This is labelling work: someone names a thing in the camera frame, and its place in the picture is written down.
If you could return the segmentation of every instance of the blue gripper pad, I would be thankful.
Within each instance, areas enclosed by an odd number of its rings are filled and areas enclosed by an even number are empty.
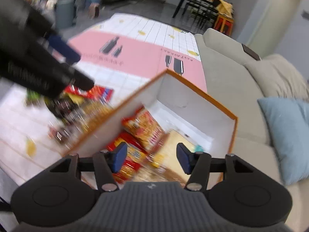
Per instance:
[[[190,165],[190,162],[194,159],[193,153],[190,152],[183,143],[178,143],[176,148],[176,156],[182,167],[182,170],[186,174],[191,174],[193,171],[193,167]]]
[[[77,63],[80,61],[80,55],[73,50],[66,42],[64,42],[60,36],[51,35],[48,38],[49,45],[53,47],[56,51],[58,51],[61,55],[63,55],[67,60],[71,63]]]
[[[125,159],[127,157],[127,144],[126,142],[121,142],[114,151],[111,152],[112,154],[112,162],[109,165],[112,173],[118,173],[121,169]]]

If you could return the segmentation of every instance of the light blue pillow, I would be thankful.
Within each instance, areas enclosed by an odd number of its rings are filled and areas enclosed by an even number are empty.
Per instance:
[[[262,98],[282,180],[293,184],[309,176],[309,104],[301,100]]]

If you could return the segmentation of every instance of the play mat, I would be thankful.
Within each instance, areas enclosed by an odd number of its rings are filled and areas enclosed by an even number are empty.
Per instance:
[[[207,92],[194,35],[167,24],[114,14],[69,43],[81,54],[76,67],[114,90],[112,106],[165,69]],[[26,89],[14,85],[0,105],[0,167],[19,185],[59,160],[65,149],[47,135],[55,116],[44,105],[26,107],[25,96]],[[31,157],[26,153],[29,138],[37,147]]]

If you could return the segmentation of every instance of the sofa cushion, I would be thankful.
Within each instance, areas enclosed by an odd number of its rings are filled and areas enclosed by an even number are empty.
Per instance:
[[[257,99],[263,96],[245,67],[205,46],[203,36],[195,35],[207,92],[239,118],[237,136],[269,143],[269,133]]]
[[[309,176],[309,104],[285,98],[258,100],[276,148],[286,185]]]
[[[241,43],[219,31],[211,28],[207,29],[203,35],[203,39],[208,48],[227,56],[241,65],[254,60],[254,58],[244,52]]]
[[[265,97],[296,98],[309,101],[309,87],[297,69],[279,54],[244,64]]]

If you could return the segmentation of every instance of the orange stool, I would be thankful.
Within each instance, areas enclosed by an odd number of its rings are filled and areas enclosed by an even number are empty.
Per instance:
[[[221,33],[231,36],[233,23],[234,23],[233,18],[228,18],[224,15],[219,14],[216,23],[214,24],[214,29],[218,31],[220,28]]]

